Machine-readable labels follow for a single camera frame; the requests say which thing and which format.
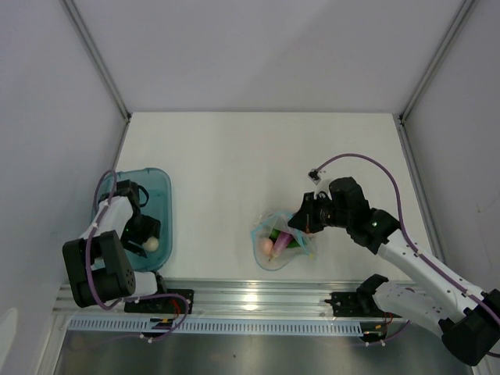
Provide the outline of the white toy egg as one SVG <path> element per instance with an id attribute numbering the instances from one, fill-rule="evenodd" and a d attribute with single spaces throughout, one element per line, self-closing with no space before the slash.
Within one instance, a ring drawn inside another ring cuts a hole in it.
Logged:
<path id="1" fill-rule="evenodd" d="M 150 237 L 142 244 L 146 252 L 156 252 L 159 249 L 159 239 L 157 237 Z"/>

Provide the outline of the green toy chili pepper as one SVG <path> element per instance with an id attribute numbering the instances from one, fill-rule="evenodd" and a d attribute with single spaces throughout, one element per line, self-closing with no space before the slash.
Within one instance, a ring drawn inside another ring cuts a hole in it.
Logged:
<path id="1" fill-rule="evenodd" d="M 300 244 L 296 240 L 292 240 L 288 245 L 287 248 L 299 248 Z"/>

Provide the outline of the purple toy eggplant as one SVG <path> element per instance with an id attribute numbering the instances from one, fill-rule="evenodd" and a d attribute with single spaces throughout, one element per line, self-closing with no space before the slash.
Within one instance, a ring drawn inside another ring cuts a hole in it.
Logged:
<path id="1" fill-rule="evenodd" d="M 294 238 L 291 234 L 281 231 L 278 239 L 273 241 L 273 251 L 269 256 L 269 260 L 279 257 L 292 240 L 294 240 Z"/>

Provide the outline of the green toy bell pepper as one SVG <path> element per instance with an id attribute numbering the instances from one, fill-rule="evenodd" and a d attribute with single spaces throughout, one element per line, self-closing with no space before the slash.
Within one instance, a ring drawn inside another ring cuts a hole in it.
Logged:
<path id="1" fill-rule="evenodd" d="M 269 239 L 271 239 L 272 241 L 277 240 L 278 237 L 280 236 L 280 233 L 281 233 L 280 230 L 272 229 L 269 235 Z"/>

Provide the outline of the clear zip top bag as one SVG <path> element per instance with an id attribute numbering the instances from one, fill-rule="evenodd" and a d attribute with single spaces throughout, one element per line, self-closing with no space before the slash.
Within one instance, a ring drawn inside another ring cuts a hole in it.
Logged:
<path id="1" fill-rule="evenodd" d="M 293 212 L 269 211 L 259 217 L 250 232 L 257 265 L 266 271 L 278 271 L 300 256 L 317 257 L 314 237 L 288 225 Z"/>

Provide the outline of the pink toy egg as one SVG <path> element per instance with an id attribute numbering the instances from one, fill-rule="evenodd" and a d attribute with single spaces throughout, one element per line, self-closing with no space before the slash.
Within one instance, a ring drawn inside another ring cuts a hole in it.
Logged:
<path id="1" fill-rule="evenodd" d="M 273 251 L 273 241 L 270 238 L 263 238 L 259 242 L 259 249 L 265 256 L 270 256 Z"/>

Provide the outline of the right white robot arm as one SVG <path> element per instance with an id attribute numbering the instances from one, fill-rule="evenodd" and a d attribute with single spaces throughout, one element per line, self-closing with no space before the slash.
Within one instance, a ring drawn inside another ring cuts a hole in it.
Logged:
<path id="1" fill-rule="evenodd" d="M 468 366 L 492 356 L 499 341 L 499 291 L 486 292 L 419 250 L 403 222 L 370 207 L 362 188 L 351 177 L 332 180 L 329 191 L 304 194 L 300 209 L 288 225 L 305 234 L 327 227 L 346 230 L 359 246 L 399 268 L 423 293 L 397 286 L 381 275 L 365 282 L 371 288 L 357 295 L 366 315 L 394 313 L 430 331 L 448 351 Z"/>

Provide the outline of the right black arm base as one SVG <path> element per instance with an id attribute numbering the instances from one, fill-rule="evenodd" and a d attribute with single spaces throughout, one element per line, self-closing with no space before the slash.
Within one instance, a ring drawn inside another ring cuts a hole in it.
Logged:
<path id="1" fill-rule="evenodd" d="M 383 318 L 393 316 L 400 318 L 394 312 L 388 313 L 377 307 L 372 296 L 362 295 L 355 291 L 331 292 L 323 302 L 329 305 L 336 317 Z"/>

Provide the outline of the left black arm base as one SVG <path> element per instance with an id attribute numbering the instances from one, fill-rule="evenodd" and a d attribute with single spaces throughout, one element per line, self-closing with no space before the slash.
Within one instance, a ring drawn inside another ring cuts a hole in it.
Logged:
<path id="1" fill-rule="evenodd" d="M 191 314 L 192 306 L 195 297 L 195 291 L 192 289 L 167 289 L 167 294 L 181 295 L 189 302 L 189 308 L 186 309 L 184 302 L 176 298 L 152 298 L 141 300 L 139 302 L 126 302 L 124 306 L 125 313 L 142 313 L 142 314 L 170 314 L 184 315 Z"/>

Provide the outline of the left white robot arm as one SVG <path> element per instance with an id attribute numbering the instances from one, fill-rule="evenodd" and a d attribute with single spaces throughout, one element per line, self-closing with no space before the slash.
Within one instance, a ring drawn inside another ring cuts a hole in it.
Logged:
<path id="1" fill-rule="evenodd" d="M 66 242 L 62 255 L 77 306 L 111 309 L 119 301 L 142 298 L 154 313 L 170 302 L 154 271 L 136 271 L 127 252 L 147 255 L 159 249 L 161 223 L 141 212 L 145 189 L 131 180 L 120 181 L 103 195 L 91 225 L 76 240 Z"/>

